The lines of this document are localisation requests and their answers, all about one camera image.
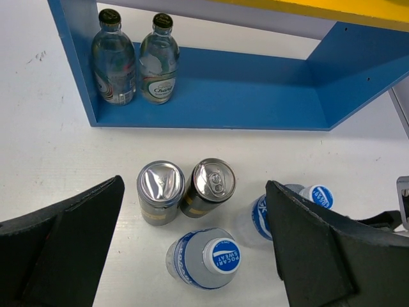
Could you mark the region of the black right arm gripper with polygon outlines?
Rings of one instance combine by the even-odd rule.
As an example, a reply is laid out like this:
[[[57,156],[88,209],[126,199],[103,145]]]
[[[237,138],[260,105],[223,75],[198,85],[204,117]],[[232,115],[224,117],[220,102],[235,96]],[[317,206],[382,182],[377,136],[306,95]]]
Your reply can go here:
[[[290,306],[408,305],[408,176],[399,210],[356,220],[271,180],[267,217]]]

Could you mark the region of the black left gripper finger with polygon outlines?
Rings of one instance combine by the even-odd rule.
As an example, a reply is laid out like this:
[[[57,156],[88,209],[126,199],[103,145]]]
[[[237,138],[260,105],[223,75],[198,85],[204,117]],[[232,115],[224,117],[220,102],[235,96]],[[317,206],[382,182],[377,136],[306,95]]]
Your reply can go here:
[[[92,306],[124,192],[116,175],[1,222],[1,306]]]

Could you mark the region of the blue label plastic bottle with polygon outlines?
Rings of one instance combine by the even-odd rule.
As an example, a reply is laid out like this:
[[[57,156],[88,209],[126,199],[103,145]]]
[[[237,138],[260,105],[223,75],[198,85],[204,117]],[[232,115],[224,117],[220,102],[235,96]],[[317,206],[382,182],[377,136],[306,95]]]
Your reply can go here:
[[[300,184],[286,184],[285,187],[323,208],[331,209],[334,204],[333,194],[325,185],[305,187]],[[250,248],[265,248],[272,243],[266,194],[256,198],[237,215],[234,237],[241,245]]]

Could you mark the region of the Pocari Sweat plastic bottle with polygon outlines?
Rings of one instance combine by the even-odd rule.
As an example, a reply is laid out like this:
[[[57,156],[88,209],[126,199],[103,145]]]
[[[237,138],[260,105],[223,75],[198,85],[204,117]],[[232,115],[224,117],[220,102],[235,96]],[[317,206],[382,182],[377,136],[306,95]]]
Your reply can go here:
[[[236,240],[222,228],[191,231],[171,244],[166,268],[175,279],[200,290],[230,283],[242,261]]]

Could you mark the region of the grey beverage can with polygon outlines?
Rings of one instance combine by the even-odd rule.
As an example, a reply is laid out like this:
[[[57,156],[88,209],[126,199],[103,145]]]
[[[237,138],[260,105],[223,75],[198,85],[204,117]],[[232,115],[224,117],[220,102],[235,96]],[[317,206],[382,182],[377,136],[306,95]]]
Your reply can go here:
[[[185,193],[185,176],[170,161],[145,165],[136,180],[141,214],[153,226],[164,226],[176,218]]]

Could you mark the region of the black gold beverage can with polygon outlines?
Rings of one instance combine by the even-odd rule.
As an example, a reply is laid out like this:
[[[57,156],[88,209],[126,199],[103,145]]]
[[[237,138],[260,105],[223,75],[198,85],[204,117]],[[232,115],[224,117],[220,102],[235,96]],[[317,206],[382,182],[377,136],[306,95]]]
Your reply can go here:
[[[206,158],[192,170],[180,210],[190,218],[200,218],[228,201],[236,189],[232,167],[218,158]]]

